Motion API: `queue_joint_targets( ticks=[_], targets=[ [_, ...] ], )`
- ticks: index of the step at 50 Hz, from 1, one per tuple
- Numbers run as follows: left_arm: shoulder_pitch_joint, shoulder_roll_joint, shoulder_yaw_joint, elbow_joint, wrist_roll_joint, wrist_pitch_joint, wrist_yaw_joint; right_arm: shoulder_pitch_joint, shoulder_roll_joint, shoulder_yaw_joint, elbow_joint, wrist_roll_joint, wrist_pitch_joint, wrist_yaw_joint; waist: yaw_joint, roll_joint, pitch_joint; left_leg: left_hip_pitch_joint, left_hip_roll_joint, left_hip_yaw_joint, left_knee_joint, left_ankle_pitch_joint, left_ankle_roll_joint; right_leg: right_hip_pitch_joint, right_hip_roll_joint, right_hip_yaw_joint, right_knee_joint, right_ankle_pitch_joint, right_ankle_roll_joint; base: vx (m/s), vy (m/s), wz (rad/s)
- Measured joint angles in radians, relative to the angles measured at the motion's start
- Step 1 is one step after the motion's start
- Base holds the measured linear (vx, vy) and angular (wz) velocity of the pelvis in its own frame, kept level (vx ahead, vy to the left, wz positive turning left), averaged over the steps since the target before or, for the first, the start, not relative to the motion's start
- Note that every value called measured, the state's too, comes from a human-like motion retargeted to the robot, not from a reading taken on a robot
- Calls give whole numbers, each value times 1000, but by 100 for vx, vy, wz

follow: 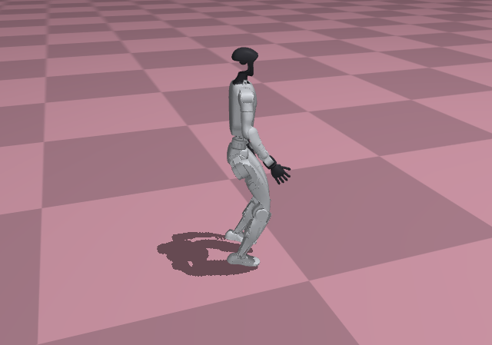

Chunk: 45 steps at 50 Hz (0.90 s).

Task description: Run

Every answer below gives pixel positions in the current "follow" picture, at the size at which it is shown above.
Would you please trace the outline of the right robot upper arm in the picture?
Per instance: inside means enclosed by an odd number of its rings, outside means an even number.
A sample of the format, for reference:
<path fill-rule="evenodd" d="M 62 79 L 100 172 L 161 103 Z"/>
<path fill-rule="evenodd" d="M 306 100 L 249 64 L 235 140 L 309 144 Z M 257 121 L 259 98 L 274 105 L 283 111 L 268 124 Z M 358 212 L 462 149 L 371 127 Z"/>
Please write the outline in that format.
<path fill-rule="evenodd" d="M 254 119 L 254 93 L 248 88 L 240 89 L 240 92 L 238 94 L 238 103 L 241 107 L 242 136 L 243 138 L 250 140 L 248 137 L 248 130 L 250 128 L 253 128 L 251 124 Z"/>

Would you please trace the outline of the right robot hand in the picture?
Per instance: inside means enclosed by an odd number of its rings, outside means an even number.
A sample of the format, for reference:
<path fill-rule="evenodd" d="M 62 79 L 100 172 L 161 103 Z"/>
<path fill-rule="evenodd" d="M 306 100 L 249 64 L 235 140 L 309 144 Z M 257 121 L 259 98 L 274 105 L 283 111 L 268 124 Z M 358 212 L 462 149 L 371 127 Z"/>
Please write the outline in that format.
<path fill-rule="evenodd" d="M 270 156 L 270 155 L 269 155 L 269 156 Z M 270 156 L 270 157 L 271 157 L 271 159 L 274 161 L 274 163 L 273 163 L 270 167 L 268 167 L 268 166 L 267 166 L 264 162 L 263 162 L 263 164 L 267 167 L 267 169 L 271 169 L 271 174 L 272 174 L 273 178 L 275 178 L 275 180 L 276 180 L 276 182 L 277 182 L 278 184 L 281 184 L 281 183 L 280 183 L 280 181 L 281 181 L 282 183 L 284 183 L 283 179 L 285 179 L 285 180 L 287 181 L 287 178 L 284 176 L 284 174 L 285 174 L 287 177 L 291 177 L 289 174 L 287 174 L 287 173 L 284 171 L 284 169 L 289 170 L 289 171 L 290 171 L 291 169 L 290 169 L 290 168 L 287 168 L 287 167 L 283 167 L 283 166 L 281 166 L 280 164 L 277 164 L 276 160 L 275 160 L 275 159 L 273 159 L 273 157 L 272 157 L 272 156 Z M 281 176 L 283 177 L 283 179 L 281 178 Z M 280 181 L 277 179 L 277 177 L 280 179 Z"/>

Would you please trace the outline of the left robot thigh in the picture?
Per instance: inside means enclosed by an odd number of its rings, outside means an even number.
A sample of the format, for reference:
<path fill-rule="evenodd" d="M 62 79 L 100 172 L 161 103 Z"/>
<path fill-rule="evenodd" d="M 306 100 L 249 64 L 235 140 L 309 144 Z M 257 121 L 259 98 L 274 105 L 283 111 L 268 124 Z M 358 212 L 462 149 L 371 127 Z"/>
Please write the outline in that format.
<path fill-rule="evenodd" d="M 255 157 L 255 155 L 248 149 L 248 159 L 254 164 L 254 166 L 260 171 L 262 177 L 264 178 L 264 181 L 268 187 L 268 192 L 269 192 L 269 186 L 268 186 L 268 179 L 267 176 L 264 172 L 264 169 L 261 165 L 261 162 Z M 256 200 L 253 196 L 254 203 L 258 204 L 258 200 Z"/>

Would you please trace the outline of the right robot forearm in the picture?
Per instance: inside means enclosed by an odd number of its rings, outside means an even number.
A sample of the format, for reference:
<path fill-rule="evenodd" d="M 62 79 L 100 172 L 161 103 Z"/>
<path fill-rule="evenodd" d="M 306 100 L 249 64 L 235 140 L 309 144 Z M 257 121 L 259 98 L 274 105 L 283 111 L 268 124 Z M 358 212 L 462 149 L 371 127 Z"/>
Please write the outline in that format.
<path fill-rule="evenodd" d="M 254 150 L 255 154 L 258 155 L 260 160 L 262 160 L 268 167 L 270 167 L 274 163 L 274 161 L 271 159 L 269 153 L 262 144 L 257 129 L 250 128 L 248 130 L 248 137 L 250 139 L 249 147 Z"/>

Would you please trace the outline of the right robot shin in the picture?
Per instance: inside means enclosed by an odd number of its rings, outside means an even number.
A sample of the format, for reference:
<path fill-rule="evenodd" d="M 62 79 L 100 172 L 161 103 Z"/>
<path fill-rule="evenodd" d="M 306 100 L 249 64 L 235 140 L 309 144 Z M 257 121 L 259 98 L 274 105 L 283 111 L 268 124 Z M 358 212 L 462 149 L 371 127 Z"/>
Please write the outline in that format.
<path fill-rule="evenodd" d="M 268 211 L 264 208 L 256 210 L 254 217 L 249 217 L 246 228 L 244 229 L 244 238 L 237 252 L 238 257 L 240 257 L 241 259 L 244 258 L 245 254 L 250 250 L 253 243 L 260 237 L 270 218 L 271 212 L 268 215 Z"/>

